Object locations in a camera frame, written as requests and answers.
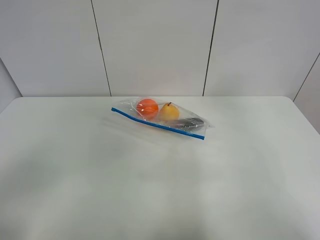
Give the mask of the clear zip bag blue zipper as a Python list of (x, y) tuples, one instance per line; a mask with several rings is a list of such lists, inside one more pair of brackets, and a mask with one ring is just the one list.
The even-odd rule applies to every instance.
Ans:
[(154, 128), (204, 140), (212, 128), (205, 118), (172, 101), (152, 97), (129, 97), (112, 104), (111, 111)]

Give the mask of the yellow toy pear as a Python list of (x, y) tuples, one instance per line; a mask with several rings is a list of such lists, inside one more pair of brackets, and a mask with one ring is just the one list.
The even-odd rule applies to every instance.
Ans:
[(161, 121), (174, 121), (180, 116), (179, 109), (172, 103), (165, 103), (158, 113), (158, 118)]

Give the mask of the orange toy fruit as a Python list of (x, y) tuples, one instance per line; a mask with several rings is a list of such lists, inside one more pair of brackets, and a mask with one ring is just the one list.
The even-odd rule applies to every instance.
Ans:
[(143, 119), (149, 121), (157, 116), (159, 107), (155, 100), (145, 98), (136, 104), (136, 110)]

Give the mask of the dark purple toy eggplant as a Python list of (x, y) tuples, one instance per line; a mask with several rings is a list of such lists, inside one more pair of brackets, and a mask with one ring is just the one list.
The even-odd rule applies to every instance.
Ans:
[(174, 120), (169, 124), (172, 128), (185, 131), (185, 132), (192, 132), (202, 129), (205, 126), (205, 122), (198, 117), (191, 117), (191, 118), (183, 118)]

